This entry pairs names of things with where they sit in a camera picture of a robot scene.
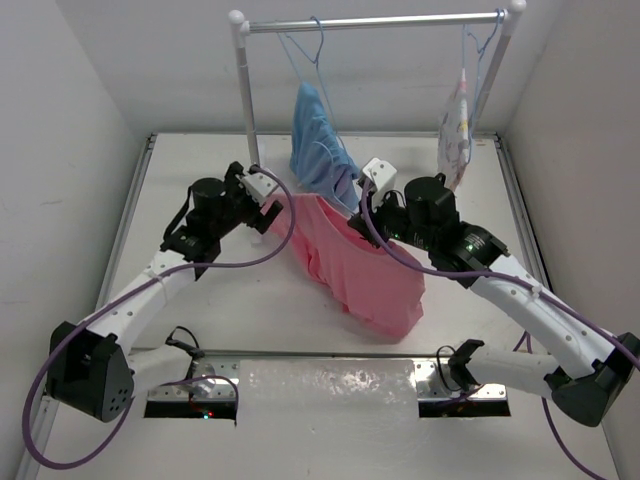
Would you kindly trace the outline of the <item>pink t shirt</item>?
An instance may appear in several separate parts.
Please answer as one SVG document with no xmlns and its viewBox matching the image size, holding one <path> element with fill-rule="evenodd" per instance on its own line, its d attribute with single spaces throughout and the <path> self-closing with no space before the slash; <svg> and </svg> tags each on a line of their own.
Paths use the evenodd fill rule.
<svg viewBox="0 0 640 480">
<path fill-rule="evenodd" d="M 316 194 L 293 196 L 296 222 L 288 246 L 309 278 L 373 332 L 399 341 L 424 315 L 424 275 L 376 249 Z"/>
</svg>

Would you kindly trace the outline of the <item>blue wire hanger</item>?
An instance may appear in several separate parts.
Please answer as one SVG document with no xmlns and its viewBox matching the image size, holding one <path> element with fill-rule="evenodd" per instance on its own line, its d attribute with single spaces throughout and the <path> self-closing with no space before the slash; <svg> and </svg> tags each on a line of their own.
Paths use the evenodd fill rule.
<svg viewBox="0 0 640 480">
<path fill-rule="evenodd" d="M 354 181 L 358 168 L 340 141 L 311 143 L 312 161 L 309 189 L 320 194 L 345 212 L 357 207 Z"/>
</svg>

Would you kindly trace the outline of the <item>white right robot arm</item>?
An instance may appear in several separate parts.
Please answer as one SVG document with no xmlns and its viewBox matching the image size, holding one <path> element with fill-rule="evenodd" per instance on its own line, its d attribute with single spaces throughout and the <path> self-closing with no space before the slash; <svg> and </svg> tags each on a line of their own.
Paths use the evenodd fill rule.
<svg viewBox="0 0 640 480">
<path fill-rule="evenodd" d="M 420 177 L 399 201 L 391 182 L 362 175 L 359 211 L 348 222 L 373 246 L 397 240 L 427 252 L 431 268 L 404 266 L 456 281 L 515 321 L 545 349 L 519 354 L 468 339 L 448 358 L 442 382 L 469 392 L 498 383 L 552 401 L 575 422 L 595 427 L 639 367 L 639 339 L 613 335 L 553 295 L 485 228 L 461 220 L 444 177 Z"/>
</svg>

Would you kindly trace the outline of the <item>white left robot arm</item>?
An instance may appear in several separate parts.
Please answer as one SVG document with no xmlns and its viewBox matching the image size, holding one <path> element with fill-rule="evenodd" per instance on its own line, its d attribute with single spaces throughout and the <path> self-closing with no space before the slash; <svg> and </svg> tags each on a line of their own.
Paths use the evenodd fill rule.
<svg viewBox="0 0 640 480">
<path fill-rule="evenodd" d="M 186 381 L 203 357 L 196 346 L 167 340 L 133 352 L 136 339 L 178 295 L 210 268 L 225 236 L 241 225 L 267 232 L 283 209 L 276 177 L 238 162 L 221 179 L 205 177 L 165 229 L 144 270 L 100 310 L 51 335 L 45 390 L 52 398 L 102 422 L 117 418 L 132 398 L 161 385 Z"/>
</svg>

